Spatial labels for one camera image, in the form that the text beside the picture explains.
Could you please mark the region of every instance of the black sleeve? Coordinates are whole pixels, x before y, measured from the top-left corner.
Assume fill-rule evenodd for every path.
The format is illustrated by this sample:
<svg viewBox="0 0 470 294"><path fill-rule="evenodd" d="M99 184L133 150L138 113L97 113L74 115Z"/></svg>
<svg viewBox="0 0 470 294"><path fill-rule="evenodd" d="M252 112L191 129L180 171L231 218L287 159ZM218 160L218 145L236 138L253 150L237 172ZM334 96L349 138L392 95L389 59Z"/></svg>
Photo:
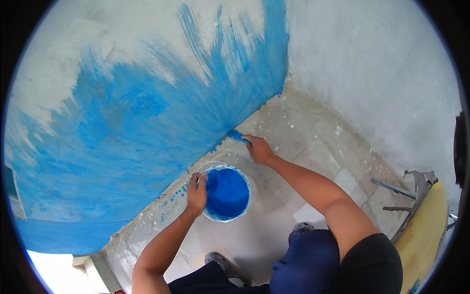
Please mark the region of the black sleeve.
<svg viewBox="0 0 470 294"><path fill-rule="evenodd" d="M403 268L397 249L382 233L354 245L339 266L330 293L398 294Z"/></svg>

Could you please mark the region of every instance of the shoe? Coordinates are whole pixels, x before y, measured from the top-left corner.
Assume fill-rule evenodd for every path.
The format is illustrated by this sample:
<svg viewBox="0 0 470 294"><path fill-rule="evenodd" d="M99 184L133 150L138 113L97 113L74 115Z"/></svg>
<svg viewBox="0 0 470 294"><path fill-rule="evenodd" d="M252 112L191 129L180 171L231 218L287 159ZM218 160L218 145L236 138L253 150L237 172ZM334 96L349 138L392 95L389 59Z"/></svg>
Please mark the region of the shoe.
<svg viewBox="0 0 470 294"><path fill-rule="evenodd" d="M296 224L294 226L292 231L293 232L299 232L299 233L302 233L302 234L306 234L308 232L313 231L314 229L315 228L313 227L313 225L309 222L299 222L298 224Z"/></svg>
<svg viewBox="0 0 470 294"><path fill-rule="evenodd" d="M225 258L219 252L209 252L206 255L204 263L208 264L211 261L215 261L217 262L217 264L219 264L228 279L237 278L243 282L245 287L251 286L251 278L249 278L249 276L244 273L242 269L239 269L238 267L233 265L227 258Z"/></svg>

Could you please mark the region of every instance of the floor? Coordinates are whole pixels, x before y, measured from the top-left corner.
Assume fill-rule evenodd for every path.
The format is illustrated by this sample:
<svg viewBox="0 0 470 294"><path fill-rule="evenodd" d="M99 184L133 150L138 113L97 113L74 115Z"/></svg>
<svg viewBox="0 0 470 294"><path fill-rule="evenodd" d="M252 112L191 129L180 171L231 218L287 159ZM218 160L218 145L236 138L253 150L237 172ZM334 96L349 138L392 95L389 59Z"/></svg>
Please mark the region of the floor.
<svg viewBox="0 0 470 294"><path fill-rule="evenodd" d="M287 82L284 93L269 100L237 130L265 137L280 157L314 170L346 191L374 225L391 238L407 212L382 210L383 206L408 206L411 201L370 179L377 178L405 188L405 182L371 146L334 111ZM164 278L171 282L197 270L204 256L218 251L251 275L254 285L268 282L272 263L288 248L287 238L298 222L310 221L327 228L323 216L309 206L278 174L255 164L244 144L226 139L217 151L197 161L150 204L102 250L123 289L130 293L132 269L150 240L186 207L185 186L205 162L218 160L233 165L255 182L258 194L242 217L217 223L200 216L189 230Z"/></svg>

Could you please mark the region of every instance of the blue paint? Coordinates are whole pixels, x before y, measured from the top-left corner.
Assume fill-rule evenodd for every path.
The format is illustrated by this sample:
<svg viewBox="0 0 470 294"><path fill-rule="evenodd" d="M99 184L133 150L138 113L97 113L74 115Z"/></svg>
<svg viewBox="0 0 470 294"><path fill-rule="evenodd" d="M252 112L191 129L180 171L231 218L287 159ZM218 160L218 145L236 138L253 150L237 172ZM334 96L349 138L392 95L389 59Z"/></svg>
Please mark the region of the blue paint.
<svg viewBox="0 0 470 294"><path fill-rule="evenodd" d="M250 141L248 141L246 139L242 139L243 135L240 132L237 132L235 130L228 131L227 136L234 139L235 141L242 142L242 143L245 143L245 144L251 144Z"/></svg>
<svg viewBox="0 0 470 294"><path fill-rule="evenodd" d="M8 110L29 140L17 141L15 130L6 130L11 152L5 161L16 171L29 220L18 221L27 249L101 250L111 234L215 150L228 130L281 92L288 69L285 5L283 0L262 5L262 33L246 14L240 15L239 27L223 25L222 7L215 11L210 48L202 45L192 9L181 6L183 35L207 69L206 80L173 48L156 41L146 41L144 50L172 83L142 63L107 64L96 53L100 48L85 48L72 97L64 97L60 110L50 110L47 126Z"/></svg>
<svg viewBox="0 0 470 294"><path fill-rule="evenodd" d="M248 206L250 191L245 178L229 168L211 170L206 181L206 213L226 221L242 214Z"/></svg>

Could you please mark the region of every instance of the paint brush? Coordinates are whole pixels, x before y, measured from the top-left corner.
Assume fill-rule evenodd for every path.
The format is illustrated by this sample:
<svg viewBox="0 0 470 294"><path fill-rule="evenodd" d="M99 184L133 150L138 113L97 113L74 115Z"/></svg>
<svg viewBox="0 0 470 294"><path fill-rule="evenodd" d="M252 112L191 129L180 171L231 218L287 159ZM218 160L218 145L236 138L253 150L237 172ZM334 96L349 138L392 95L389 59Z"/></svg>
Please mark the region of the paint brush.
<svg viewBox="0 0 470 294"><path fill-rule="evenodd" d="M232 139L234 139L235 141L238 141L238 142L242 142L242 143L245 143L245 144L251 144L250 141L246 140L246 139L242 139L242 134L240 132L237 132L235 130L230 130L227 132L227 137L230 137Z"/></svg>

